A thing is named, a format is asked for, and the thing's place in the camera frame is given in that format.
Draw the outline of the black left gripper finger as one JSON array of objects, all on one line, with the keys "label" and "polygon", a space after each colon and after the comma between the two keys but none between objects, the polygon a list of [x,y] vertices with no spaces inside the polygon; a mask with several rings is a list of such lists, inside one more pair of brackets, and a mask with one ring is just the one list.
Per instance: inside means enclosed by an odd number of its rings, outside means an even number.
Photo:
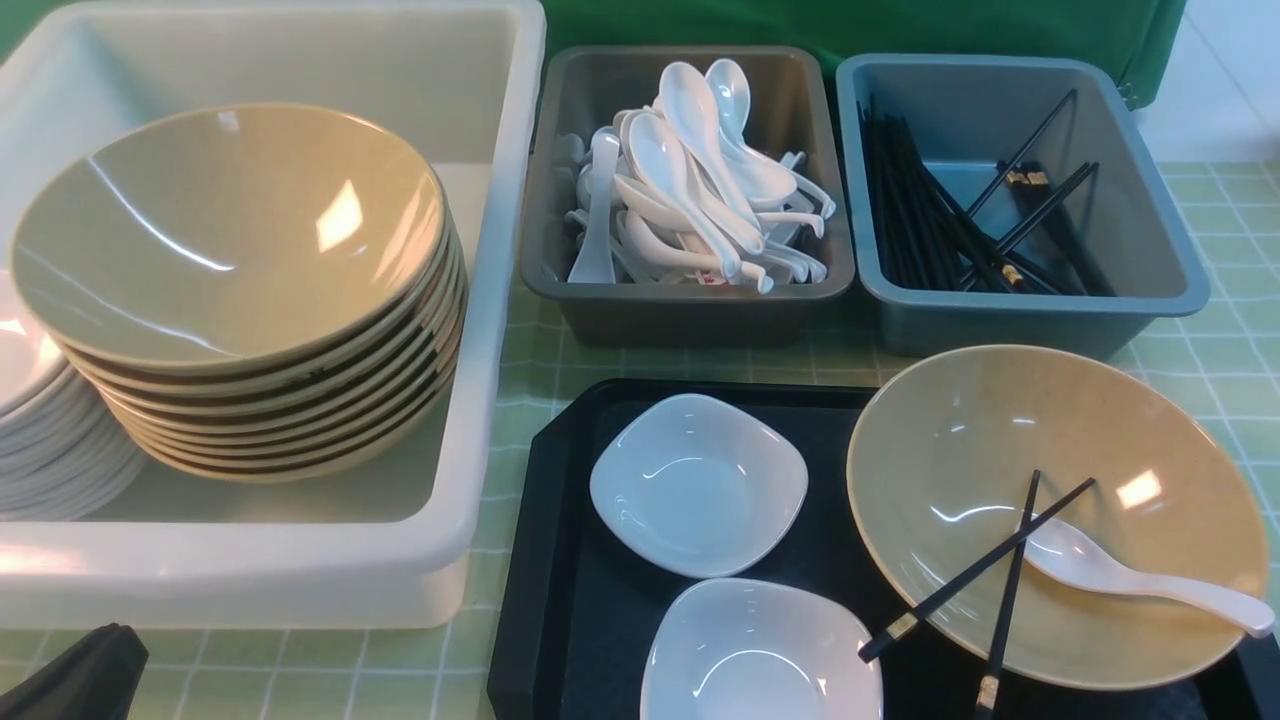
[{"label": "black left gripper finger", "polygon": [[125,719],[150,652],[128,625],[92,629],[1,697],[3,719]]}]

